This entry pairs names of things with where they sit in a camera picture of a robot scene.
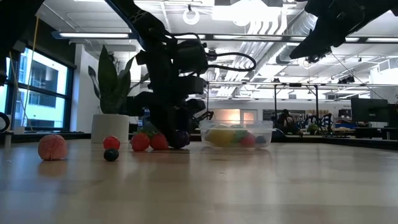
computer monitor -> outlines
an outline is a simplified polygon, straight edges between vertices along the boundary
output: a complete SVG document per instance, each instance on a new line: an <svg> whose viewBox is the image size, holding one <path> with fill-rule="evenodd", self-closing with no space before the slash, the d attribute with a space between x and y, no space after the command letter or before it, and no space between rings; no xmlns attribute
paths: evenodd
<svg viewBox="0 0 398 224"><path fill-rule="evenodd" d="M351 99L353 121L389 122L389 108L387 100L379 99Z"/></svg>

clear plastic bin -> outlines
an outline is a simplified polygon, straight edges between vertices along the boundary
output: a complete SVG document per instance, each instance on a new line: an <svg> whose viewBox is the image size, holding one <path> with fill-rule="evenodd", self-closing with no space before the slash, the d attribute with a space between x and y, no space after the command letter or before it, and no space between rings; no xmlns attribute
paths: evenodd
<svg viewBox="0 0 398 224"><path fill-rule="evenodd" d="M211 147L266 148L272 121L201 121L201 141Z"/></svg>

glass window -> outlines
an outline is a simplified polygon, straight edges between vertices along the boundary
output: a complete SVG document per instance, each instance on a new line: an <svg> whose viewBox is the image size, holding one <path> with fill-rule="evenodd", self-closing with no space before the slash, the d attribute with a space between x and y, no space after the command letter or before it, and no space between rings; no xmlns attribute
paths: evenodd
<svg viewBox="0 0 398 224"><path fill-rule="evenodd" d="M10 58L6 58L6 75L10 74ZM6 112L7 103L7 85L0 86L0 112Z"/></svg>
<svg viewBox="0 0 398 224"><path fill-rule="evenodd" d="M37 52L32 53L31 49L26 49L21 54L18 81L64 95L67 89L68 68Z"/></svg>
<svg viewBox="0 0 398 224"><path fill-rule="evenodd" d="M0 86L0 112L6 112L7 85Z"/></svg>
<svg viewBox="0 0 398 224"><path fill-rule="evenodd" d="M65 99L20 88L16 101L15 126L29 127L22 104L27 101L26 115L33 128L63 128Z"/></svg>

black ball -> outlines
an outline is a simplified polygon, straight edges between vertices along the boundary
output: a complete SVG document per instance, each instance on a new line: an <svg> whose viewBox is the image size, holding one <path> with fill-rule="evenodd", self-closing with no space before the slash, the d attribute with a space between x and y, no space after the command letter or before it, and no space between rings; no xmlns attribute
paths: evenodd
<svg viewBox="0 0 398 224"><path fill-rule="evenodd" d="M266 143L267 143L267 140L266 140L266 138L265 138L264 136L258 136L258 137L256 138L256 143L257 143L257 144L266 144Z"/></svg>
<svg viewBox="0 0 398 224"><path fill-rule="evenodd" d="M113 162L119 157L119 151L116 149L107 149L104 152L104 159L106 159L108 162Z"/></svg>

person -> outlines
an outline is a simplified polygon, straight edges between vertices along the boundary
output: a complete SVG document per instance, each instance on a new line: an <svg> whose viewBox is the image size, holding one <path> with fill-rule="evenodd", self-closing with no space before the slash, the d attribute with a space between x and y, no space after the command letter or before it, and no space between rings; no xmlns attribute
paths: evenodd
<svg viewBox="0 0 398 224"><path fill-rule="evenodd" d="M279 128L283 133L300 134L300 129L296 126L293 117L289 114L287 109L284 109L279 115L276 122L276 128Z"/></svg>

